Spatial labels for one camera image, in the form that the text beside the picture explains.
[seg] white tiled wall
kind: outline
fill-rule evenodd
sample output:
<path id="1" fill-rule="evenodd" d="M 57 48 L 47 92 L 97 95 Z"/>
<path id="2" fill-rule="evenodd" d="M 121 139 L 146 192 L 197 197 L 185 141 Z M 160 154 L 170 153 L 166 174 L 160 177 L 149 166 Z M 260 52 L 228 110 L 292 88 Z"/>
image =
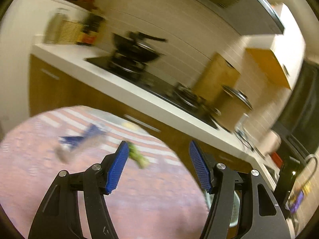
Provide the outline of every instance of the white tiled wall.
<path id="1" fill-rule="evenodd" d="M 236 88 L 243 91 L 256 108 L 247 122 L 252 139 L 257 142 L 274 123 L 288 91 L 268 83 L 245 51 L 247 37 L 240 36 L 211 10 L 196 0 L 107 1 L 104 10 L 108 26 L 98 45 L 100 48 L 114 49 L 113 32 L 125 35 L 128 30 L 140 31 L 166 38 L 168 43 L 148 41 L 158 52 L 165 54 L 150 63 L 149 71 L 165 72 L 189 86 L 196 82 L 210 58 L 218 52 L 241 73 Z"/>

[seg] ceiling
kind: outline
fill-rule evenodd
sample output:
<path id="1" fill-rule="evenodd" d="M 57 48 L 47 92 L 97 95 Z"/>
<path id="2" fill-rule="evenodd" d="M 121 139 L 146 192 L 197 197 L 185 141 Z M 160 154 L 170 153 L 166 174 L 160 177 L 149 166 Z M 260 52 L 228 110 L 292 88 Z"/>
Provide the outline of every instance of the ceiling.
<path id="1" fill-rule="evenodd" d="M 319 21 L 306 0 L 267 0 L 284 3 L 293 14 L 306 42 L 306 53 L 319 55 Z"/>

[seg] wooden cabinet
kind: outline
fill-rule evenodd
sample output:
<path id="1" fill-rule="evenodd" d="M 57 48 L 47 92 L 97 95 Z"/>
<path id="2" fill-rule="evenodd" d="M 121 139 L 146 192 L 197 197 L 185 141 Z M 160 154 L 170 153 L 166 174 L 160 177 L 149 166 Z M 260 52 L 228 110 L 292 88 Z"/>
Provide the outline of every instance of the wooden cabinet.
<path id="1" fill-rule="evenodd" d="M 283 35 L 253 35 L 246 50 L 269 81 L 293 89 L 303 62 L 306 43 L 296 20 L 283 3 L 274 7 L 285 26 Z"/>
<path id="2" fill-rule="evenodd" d="M 162 140 L 181 159 L 186 168 L 197 180 L 195 169 L 188 153 L 193 137 L 172 128 L 148 115 L 145 115 L 110 96 L 72 78 L 44 61 L 31 56 L 30 60 L 30 114 L 73 105 L 85 105 L 110 112 L 121 118 L 135 122 L 151 135 Z M 249 172 L 249 163 L 218 150 L 199 141 L 204 152 L 213 154 L 218 162 L 222 162 L 234 170 Z"/>

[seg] pot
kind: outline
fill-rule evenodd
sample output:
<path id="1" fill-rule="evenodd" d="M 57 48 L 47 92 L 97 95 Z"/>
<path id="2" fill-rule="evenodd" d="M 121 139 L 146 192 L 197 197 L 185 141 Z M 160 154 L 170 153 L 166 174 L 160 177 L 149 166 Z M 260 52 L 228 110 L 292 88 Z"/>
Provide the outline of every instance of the pot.
<path id="1" fill-rule="evenodd" d="M 161 54 L 156 52 L 144 39 L 152 39 L 166 42 L 166 39 L 152 37 L 144 33 L 129 32 L 129 38 L 122 37 L 113 33 L 114 44 L 117 51 L 122 55 L 141 63 L 146 63 L 158 58 Z"/>
<path id="2" fill-rule="evenodd" d="M 235 130 L 236 124 L 244 113 L 248 114 L 253 110 L 247 96 L 229 86 L 223 86 L 222 92 L 210 108 L 211 116 L 230 132 Z"/>

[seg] drawer handle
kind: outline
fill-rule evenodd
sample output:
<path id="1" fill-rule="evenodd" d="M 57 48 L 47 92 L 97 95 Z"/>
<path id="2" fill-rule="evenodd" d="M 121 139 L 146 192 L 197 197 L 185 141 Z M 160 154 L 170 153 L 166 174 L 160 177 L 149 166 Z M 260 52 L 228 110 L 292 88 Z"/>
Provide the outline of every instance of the drawer handle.
<path id="1" fill-rule="evenodd" d="M 127 119 L 129 119 L 129 120 L 132 120 L 132 121 L 134 121 L 135 123 L 138 123 L 138 124 L 140 124 L 140 125 L 142 125 L 142 126 L 144 126 L 144 127 L 146 127 L 146 128 L 152 129 L 153 131 L 160 132 L 159 129 L 157 129 L 157 128 L 155 128 L 155 127 L 152 127 L 152 126 L 150 126 L 150 125 L 148 125 L 148 124 L 146 124 L 146 123 L 144 123 L 144 122 L 142 122 L 142 121 L 140 121 L 140 120 L 138 120 L 138 119 L 136 119 L 136 118 L 133 118 L 133 117 L 131 117 L 130 115 L 126 115 L 126 114 L 125 114 L 124 117 L 127 118 Z"/>
<path id="2" fill-rule="evenodd" d="M 283 67 L 283 70 L 284 70 L 284 73 L 286 74 L 286 76 L 290 76 L 289 73 L 288 73 L 288 69 L 285 65 L 282 65 Z"/>
<path id="3" fill-rule="evenodd" d="M 60 77 L 50 73 L 48 70 L 44 69 L 44 68 L 41 68 L 41 71 L 45 74 L 47 74 L 48 76 L 51 76 L 52 78 L 56 79 L 56 80 L 60 80 Z"/>
<path id="4" fill-rule="evenodd" d="M 214 108 L 213 112 L 215 112 L 216 115 L 221 116 L 221 112 L 218 109 Z"/>

